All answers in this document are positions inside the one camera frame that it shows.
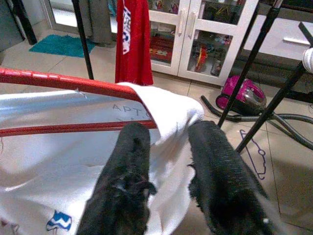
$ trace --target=cabinet handle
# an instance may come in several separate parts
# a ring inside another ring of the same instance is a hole
[[[182,34],[183,23],[185,19],[185,10],[180,11],[179,25],[178,25],[178,34]]]
[[[309,46],[310,43],[304,40],[294,39],[294,38],[283,38],[284,43],[292,43],[292,44],[298,44],[302,46]]]
[[[191,25],[189,26],[189,30],[188,30],[188,36],[191,38],[192,37],[192,33],[194,32],[194,28],[195,28],[195,22],[196,22],[196,13],[195,12],[191,12]]]

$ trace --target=vacuum hose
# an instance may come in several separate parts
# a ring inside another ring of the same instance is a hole
[[[213,105],[210,104],[210,102],[205,98],[204,95],[201,96],[201,100],[206,104],[206,106],[211,111],[211,113],[215,114],[218,117],[222,116],[222,112],[220,112],[215,107],[213,107]],[[256,121],[259,117],[260,116],[227,115],[226,120],[232,121],[232,122],[241,122],[241,121],[245,122],[245,121]],[[313,142],[305,138],[299,132],[297,132],[288,122],[285,121],[285,119],[304,121],[304,122],[313,124],[313,118],[299,115],[299,114],[276,114],[276,113],[273,113],[268,118],[269,123],[273,125],[274,127],[276,127],[278,130],[282,131],[289,137],[293,138],[295,141],[297,141],[301,145],[313,150]],[[271,120],[275,120],[279,122],[286,130]]]

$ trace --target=beige floor tile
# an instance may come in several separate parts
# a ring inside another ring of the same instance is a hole
[[[112,51],[112,52],[116,52],[116,42],[113,41],[111,45],[108,45],[106,47],[101,47],[103,50],[108,50],[108,51]]]
[[[0,83],[0,94],[22,93],[27,87],[28,85]]]
[[[271,100],[273,99],[273,97],[279,90],[276,87],[271,87],[271,86],[264,85],[264,84],[261,84],[261,88],[267,96],[268,104],[271,102]],[[313,118],[313,105],[306,103],[306,102],[284,98],[282,102],[275,109],[275,113],[277,114],[300,114],[300,115],[305,115],[305,116]],[[313,141],[312,139],[313,125],[312,124],[305,123],[302,121],[296,121],[296,120],[286,120],[286,121],[292,127],[294,127],[300,134],[302,134],[303,136]],[[267,128],[269,132],[284,135],[281,131],[279,131],[277,128],[275,128],[269,123],[267,123]]]
[[[51,88],[51,87],[39,87],[39,86],[27,86],[23,93],[32,93],[32,92],[54,92],[61,91],[62,89]]]
[[[172,235],[210,235],[210,230],[206,226],[203,213],[197,207],[197,204],[192,201],[189,210]]]
[[[205,117],[204,119],[212,120],[216,124],[218,122],[218,119],[211,117]],[[241,131],[243,134],[247,133],[249,131],[249,127],[226,121],[222,126],[222,130],[226,133],[226,137],[233,148],[236,148],[242,140]],[[255,134],[253,140],[255,142],[250,141],[247,148],[241,152],[241,156],[246,164],[252,169],[270,197],[273,205],[278,210],[277,194],[267,132],[259,130]]]
[[[55,35],[60,35],[60,36],[65,36],[65,35],[69,35],[71,37],[77,37],[79,38],[79,34],[74,34],[74,33],[68,33],[68,32],[63,32],[63,31],[58,31],[58,30],[53,30],[51,28],[49,28],[48,30],[44,30],[44,29],[39,29],[37,32],[35,31],[36,34],[38,34],[37,36],[37,40],[41,41],[42,39],[44,39],[46,36],[51,35],[51,34],[55,34]]]
[[[31,46],[23,41],[3,51],[2,67],[17,70],[47,72],[58,64],[65,56],[36,53],[28,51]]]
[[[313,230],[313,152],[289,137],[268,136],[282,216]]]
[[[286,224],[286,227],[290,235],[313,235],[313,231],[306,230],[292,224]]]
[[[180,95],[187,95],[190,81],[186,79],[181,79],[175,76],[171,76],[164,73],[153,72],[153,81],[155,87],[160,87],[162,89],[171,91]]]
[[[48,30],[50,30],[50,26],[48,25],[46,20],[40,21],[39,23],[33,25],[33,30],[37,41],[41,40],[43,36],[46,34]]]
[[[95,80],[115,81],[115,52],[95,47],[90,53],[92,72]],[[51,73],[89,78],[84,58],[66,57],[51,70]]]
[[[200,99],[200,96],[204,95],[216,109],[222,112],[222,110],[219,109],[215,104],[215,100],[220,94],[221,94],[221,89],[217,86],[208,86],[205,84],[192,82],[190,85],[188,96],[196,99],[197,101],[199,101],[199,103],[202,104],[204,108],[204,115],[206,115],[207,117],[219,118],[208,110],[208,108],[204,105],[204,103]],[[236,115],[237,113],[230,111],[229,114]],[[240,124],[243,126],[252,127],[254,122],[240,122]],[[265,124],[262,125],[261,130],[266,131]]]

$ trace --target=black metal pole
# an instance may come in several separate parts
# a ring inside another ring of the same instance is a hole
[[[37,39],[33,31],[33,27],[31,26],[31,23],[29,22],[22,0],[12,0],[12,3],[13,3],[12,12],[14,15],[16,15],[20,19],[20,22],[26,34],[28,43],[31,45],[36,44]]]
[[[257,6],[256,6],[256,8],[255,8],[255,10],[254,10],[254,12],[253,12],[251,21],[250,21],[250,23],[249,23],[249,25],[248,25],[248,28],[247,28],[247,30],[246,30],[246,33],[245,33],[245,35],[244,35],[244,39],[243,39],[243,41],[241,42],[240,50],[239,50],[239,51],[242,51],[243,48],[244,48],[244,46],[245,46],[245,44],[246,44],[246,40],[248,39],[248,36],[249,36],[249,34],[250,34],[251,30],[252,30],[252,27],[253,27],[253,25],[254,25],[254,23],[255,23],[256,17],[258,16],[258,11],[259,11],[259,4],[257,4]]]
[[[79,0],[72,0],[72,3],[73,3],[75,16],[77,20],[77,27],[79,31],[80,40],[82,41],[82,45],[83,45],[84,57],[86,61],[88,76],[89,76],[89,79],[93,80],[93,73],[92,73],[92,67],[91,67],[88,46],[87,46],[87,41],[86,41],[86,36],[85,36],[85,31],[84,31],[83,19],[82,19],[82,15],[81,15],[80,8],[79,8]]]
[[[263,123],[272,115],[275,108],[282,101],[282,99],[286,96],[288,91],[296,84],[299,78],[305,73],[305,68],[302,64],[302,61],[298,64],[297,69],[293,73],[293,75],[284,83],[284,86],[277,92],[274,96],[273,100],[268,104],[266,109],[262,112],[259,119],[254,123],[251,127],[250,131],[247,133],[245,138],[241,141],[241,143],[236,148],[237,152],[241,152],[244,147],[248,144],[248,142],[252,139],[254,134],[260,129]]]
[[[256,55],[258,54],[259,52],[259,49],[267,35],[267,33],[269,32],[271,26],[273,25],[273,22],[274,20],[277,18],[278,14],[279,14],[279,11],[280,11],[280,6],[282,4],[283,0],[276,0],[273,7],[269,10],[268,14],[267,14],[267,17],[265,19],[265,22],[261,28],[261,32],[252,48],[252,51],[248,57],[248,60],[247,60],[247,63],[245,64],[244,66],[244,69],[243,71],[241,72],[240,74],[240,78],[238,79],[238,82],[234,88],[234,91],[233,93],[231,94],[229,100],[228,100],[228,103],[227,103],[227,106],[226,108],[224,109],[223,111],[223,114],[219,120],[219,123],[218,123],[218,126],[221,127],[222,124],[224,123],[225,119],[226,119],[226,116],[228,114],[228,112],[230,111],[231,109],[231,106],[233,105],[234,101],[235,101],[235,98],[238,94],[238,91],[242,85],[242,83],[244,82],[245,78],[246,78],[246,75],[256,57]]]
[[[14,23],[15,23],[15,25],[16,25],[16,28],[18,29],[18,31],[19,31],[19,33],[20,33],[21,38],[22,38],[23,40],[25,40],[25,37],[24,37],[24,35],[23,35],[23,33],[22,33],[21,29],[20,29],[20,26],[19,26],[19,24],[18,24],[18,22],[17,22],[17,20],[16,20],[16,17],[14,16],[14,13],[13,13],[13,11],[12,11],[12,9],[11,9],[10,4],[8,3],[7,0],[5,0],[5,2],[6,2],[6,5],[8,6],[8,9],[9,9],[9,11],[10,11],[10,13],[11,13],[11,16],[12,16],[13,20],[14,20]]]

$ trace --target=teal bath mat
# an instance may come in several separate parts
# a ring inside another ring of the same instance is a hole
[[[89,53],[95,44],[87,39]],[[71,36],[49,35],[36,43],[29,51],[54,55],[65,55],[73,57],[84,57],[83,46],[80,38]]]

